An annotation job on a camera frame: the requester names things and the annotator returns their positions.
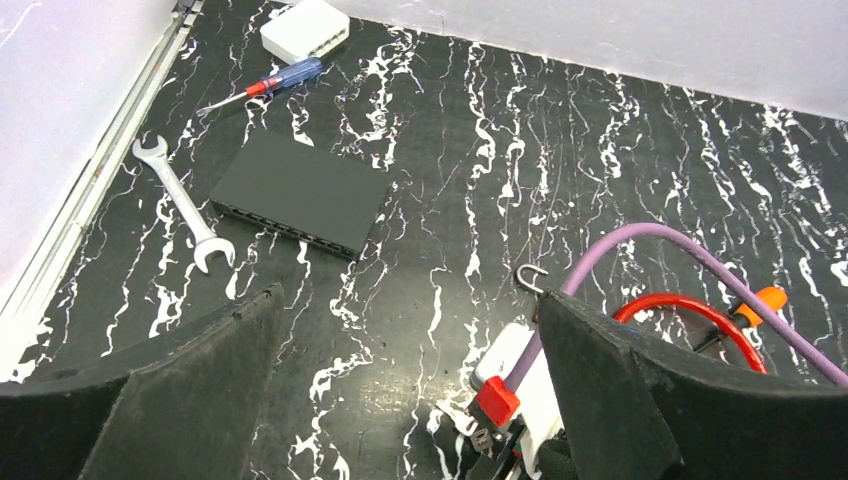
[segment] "wrench handle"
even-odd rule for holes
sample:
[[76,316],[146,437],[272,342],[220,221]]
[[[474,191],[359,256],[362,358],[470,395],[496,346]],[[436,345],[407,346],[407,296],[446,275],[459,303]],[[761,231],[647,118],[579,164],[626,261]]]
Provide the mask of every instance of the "wrench handle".
[[188,192],[185,191],[179,177],[177,177],[177,174],[174,173],[174,170],[168,164],[168,160],[161,159],[161,161],[144,162],[156,172],[159,180],[165,185],[165,190],[168,191],[168,194],[174,201],[174,205],[177,206],[177,210],[180,211],[186,224],[191,229],[191,233],[194,235],[194,245],[197,246],[204,240],[214,238],[216,236],[215,232],[206,224],[206,220],[200,214],[200,210],[197,209],[191,197],[188,196]]

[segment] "screwdriver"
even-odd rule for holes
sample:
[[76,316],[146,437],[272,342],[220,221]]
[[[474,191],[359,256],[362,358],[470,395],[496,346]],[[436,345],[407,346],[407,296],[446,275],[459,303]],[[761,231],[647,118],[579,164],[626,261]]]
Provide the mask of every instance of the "screwdriver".
[[[777,312],[783,308],[783,306],[786,305],[786,301],[789,299],[789,297],[786,296],[786,292],[777,287],[766,287],[757,292],[757,297],[759,297],[763,303],[768,305],[769,309],[773,312]],[[752,310],[747,304],[743,304],[737,308],[736,311],[733,312],[731,320],[734,325],[739,327],[740,330],[743,328],[756,327],[763,323],[763,319],[760,318],[760,316],[757,315],[757,313],[754,312],[754,310]],[[693,350],[696,353],[701,353],[710,346],[723,340],[724,337],[726,337],[724,332],[721,332],[720,330],[713,330],[709,335],[707,335],[704,341]]]
[[253,98],[257,95],[270,93],[281,88],[293,87],[298,83],[317,77],[322,71],[324,71],[324,65],[321,63],[321,59],[317,57],[309,57],[293,65],[280,69],[279,72],[271,75],[270,77],[263,78],[253,85],[245,88],[244,91],[238,95],[233,95],[232,97],[222,100],[214,105],[201,108],[197,111],[197,114],[203,116],[216,108],[223,107],[228,103],[241,100],[242,98]]

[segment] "white wall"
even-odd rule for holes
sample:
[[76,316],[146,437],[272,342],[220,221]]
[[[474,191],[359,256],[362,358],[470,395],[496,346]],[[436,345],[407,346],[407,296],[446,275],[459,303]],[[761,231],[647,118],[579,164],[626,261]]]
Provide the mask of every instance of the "white wall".
[[176,0],[0,0],[0,307]]
[[845,0],[327,0],[444,33],[848,119]]

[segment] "purple tube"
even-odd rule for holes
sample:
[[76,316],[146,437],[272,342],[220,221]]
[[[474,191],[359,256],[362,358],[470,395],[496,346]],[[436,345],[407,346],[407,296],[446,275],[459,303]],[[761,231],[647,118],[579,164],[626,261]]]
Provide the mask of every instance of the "purple tube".
[[[848,386],[848,375],[839,366],[828,360],[807,339],[783,322],[776,313],[769,309],[768,305],[736,278],[730,270],[725,268],[718,259],[710,255],[709,252],[704,250],[703,247],[695,243],[691,238],[665,225],[657,223],[634,223],[625,225],[605,235],[583,255],[580,262],[577,263],[577,267],[575,267],[562,285],[562,292],[566,295],[573,296],[580,283],[583,282],[586,275],[592,271],[592,268],[605,253],[615,248],[618,244],[640,235],[654,235],[674,242],[686,251],[686,253],[694,257],[695,260],[707,267],[709,271],[713,272],[719,280],[727,284],[733,293],[741,298],[743,302],[747,303],[752,310],[757,312],[763,321],[769,324],[778,335],[798,350],[810,363],[815,365],[825,377],[837,385]],[[524,348],[524,351],[521,352],[521,356],[518,358],[515,367],[513,367],[512,371],[504,379],[504,386],[507,390],[514,392],[518,389],[521,381],[524,380],[524,376],[527,375],[527,371],[530,370],[530,367],[541,351],[542,340],[539,338],[539,330],[536,330],[533,336],[530,337],[530,342]]]

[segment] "orange and black screwdriver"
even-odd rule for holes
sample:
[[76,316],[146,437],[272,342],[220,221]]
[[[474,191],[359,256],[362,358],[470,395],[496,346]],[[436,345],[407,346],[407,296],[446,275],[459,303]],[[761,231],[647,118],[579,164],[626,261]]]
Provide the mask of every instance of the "orange and black screwdriver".
[[[766,287],[759,292],[757,292],[757,297],[760,298],[773,312],[777,312],[784,305],[786,305],[789,297],[786,296],[786,292],[781,290],[778,287]],[[751,307],[747,304],[742,304],[739,308],[737,308],[733,314],[730,316],[730,319],[733,321],[733,324],[736,325],[740,330],[743,328],[752,328],[757,325],[763,323],[763,319],[760,318],[759,315],[756,314]],[[724,334],[721,330],[714,329],[710,332],[709,335],[701,342],[700,345],[695,347],[693,350],[697,353],[701,353],[707,348],[715,345],[716,343],[724,340],[727,335]]]

